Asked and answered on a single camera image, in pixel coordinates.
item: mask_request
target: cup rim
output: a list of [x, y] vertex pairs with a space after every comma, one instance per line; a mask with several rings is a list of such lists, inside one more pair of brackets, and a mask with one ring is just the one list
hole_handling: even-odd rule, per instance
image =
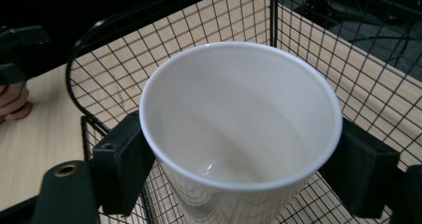
[[[171, 158], [166, 155], [162, 149], [156, 144], [155, 139], [150, 135], [150, 129], [147, 125], [147, 120], [145, 120], [145, 99], [144, 97], [148, 97], [150, 93], [150, 87], [152, 84], [155, 83], [159, 74], [166, 69], [166, 67], [170, 66], [176, 60], [183, 59], [186, 56], [191, 55], [192, 53], [196, 53], [198, 51], [209, 49], [209, 48], [233, 48], [233, 47], [246, 47], [246, 48], [253, 48], [253, 49], [261, 49], [270, 51], [272, 53], [276, 53], [282, 56], [285, 56], [287, 59], [292, 60], [299, 66], [302, 66], [310, 75], [316, 80], [318, 84], [323, 87], [325, 94], [329, 99], [329, 103], [333, 109], [333, 117], [334, 117], [334, 131], [333, 136], [330, 138], [328, 145], [325, 147], [324, 151], [319, 155], [317, 159], [311, 162], [308, 166], [303, 168], [302, 170], [296, 172], [295, 174], [289, 175], [287, 177], [283, 177], [280, 179], [275, 179], [266, 182], [256, 182], [256, 183], [236, 183], [236, 182], [224, 182], [219, 180], [213, 180], [207, 177], [203, 177], [199, 174], [196, 174], [192, 171], [189, 171], [183, 168], [181, 165], [177, 164]], [[274, 48], [265, 44], [253, 43], [253, 42], [238, 42], [238, 41], [225, 41], [225, 42], [215, 42], [209, 43], [204, 45], [199, 45], [193, 48], [189, 48], [183, 52], [180, 52], [173, 57], [169, 58], [165, 61], [162, 65], [160, 65], [155, 72], [150, 76], [146, 85], [142, 91], [140, 96], [140, 103], [139, 103], [139, 120], [140, 126], [147, 140], [150, 148], [156, 155], [157, 159], [161, 162], [165, 163], [168, 166], [171, 166], [171, 169], [174, 169], [177, 173], [181, 174], [184, 177], [187, 177], [190, 180], [193, 180], [201, 185], [205, 185], [208, 187], [223, 189], [227, 191], [265, 191], [265, 190], [273, 190], [277, 188], [281, 188], [284, 186], [288, 186], [293, 183], [297, 183], [307, 177], [310, 177], [312, 174], [317, 172], [326, 161], [332, 156], [333, 152], [335, 151], [338, 141], [341, 136], [342, 130], [342, 112], [340, 109], [340, 105], [338, 102], [338, 98], [332, 89], [332, 87], [328, 84], [322, 74], [320, 74], [313, 66], [305, 62], [299, 57], [296, 57], [284, 50]]]

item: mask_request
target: metal wire frame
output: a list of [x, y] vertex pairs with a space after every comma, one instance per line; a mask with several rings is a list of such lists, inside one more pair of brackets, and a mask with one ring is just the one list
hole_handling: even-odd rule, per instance
[[[422, 50], [407, 52], [420, 46], [414, 29], [421, 12], [399, 4], [410, 18], [390, 24], [353, 7], [338, 10], [334, 0], [317, 0], [324, 2], [318, 9], [309, 6], [312, 1], [159, 0], [97, 23], [76, 45], [67, 68], [71, 98], [95, 124], [83, 126], [86, 152], [137, 109], [144, 84], [166, 59], [199, 44], [237, 40], [273, 45], [315, 66], [332, 84], [346, 118], [400, 151], [402, 169], [421, 163], [422, 86], [414, 71]], [[400, 42], [381, 43], [390, 39], [386, 32]], [[360, 46], [362, 41], [369, 45]], [[386, 59], [372, 55], [377, 47]], [[411, 62], [410, 68], [396, 69], [397, 60]], [[145, 187], [130, 218], [103, 216], [103, 222], [184, 222], [159, 165]], [[390, 215], [386, 207], [379, 219], [350, 216], [317, 173], [275, 223], [388, 223]]]

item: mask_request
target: cup bottom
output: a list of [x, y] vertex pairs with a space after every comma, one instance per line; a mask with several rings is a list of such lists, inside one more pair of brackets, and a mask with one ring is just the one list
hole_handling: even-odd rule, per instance
[[233, 162], [218, 162], [204, 164], [198, 173], [201, 176], [233, 183], [253, 183], [262, 180], [261, 175], [245, 165]]

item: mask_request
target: finger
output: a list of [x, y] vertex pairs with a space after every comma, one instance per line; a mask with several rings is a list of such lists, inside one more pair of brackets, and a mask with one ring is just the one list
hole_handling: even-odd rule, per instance
[[0, 115], [6, 115], [12, 112], [17, 111], [20, 107], [22, 107], [28, 99], [29, 91], [28, 89], [22, 89], [22, 92], [18, 96], [18, 98], [11, 103], [7, 104], [6, 106], [0, 108]]
[[6, 86], [6, 88], [0, 95], [0, 108], [15, 101], [21, 95], [21, 92], [22, 92], [21, 83], [15, 83], [15, 84]]
[[32, 103], [26, 102], [20, 109], [4, 116], [5, 120], [17, 120], [29, 115], [32, 110]]

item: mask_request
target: wire mesh basket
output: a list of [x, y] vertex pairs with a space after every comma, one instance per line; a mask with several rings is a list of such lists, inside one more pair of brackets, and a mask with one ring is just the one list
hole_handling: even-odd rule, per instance
[[[128, 113], [169, 57], [219, 41], [288, 51], [320, 71], [343, 116], [400, 152], [399, 168], [422, 162], [420, 0], [156, 0], [95, 24], [77, 43], [67, 86], [85, 114], [86, 159]], [[319, 173], [274, 223], [389, 223], [351, 216]], [[102, 223], [185, 223], [159, 164], [132, 214]]]

